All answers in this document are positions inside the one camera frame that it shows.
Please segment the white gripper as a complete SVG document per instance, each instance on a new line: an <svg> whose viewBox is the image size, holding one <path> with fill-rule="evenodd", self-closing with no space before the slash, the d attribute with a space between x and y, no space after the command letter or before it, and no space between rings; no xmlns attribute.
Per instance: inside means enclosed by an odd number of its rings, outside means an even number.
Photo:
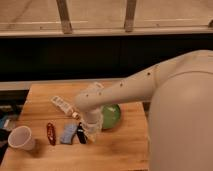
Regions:
<svg viewBox="0 0 213 171"><path fill-rule="evenodd" d="M92 142L97 139L97 133L102 129L102 113L100 110L92 110L82 115L82 126L88 132L88 138Z"/></svg>

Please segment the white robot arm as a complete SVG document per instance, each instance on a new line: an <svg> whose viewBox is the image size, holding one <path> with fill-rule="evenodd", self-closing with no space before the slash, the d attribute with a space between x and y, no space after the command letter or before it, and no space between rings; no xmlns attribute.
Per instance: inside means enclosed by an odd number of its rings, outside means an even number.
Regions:
<svg viewBox="0 0 213 171"><path fill-rule="evenodd" d="M75 97L84 122L106 104L150 102L149 171L213 171L213 50L155 64L100 90Z"/></svg>

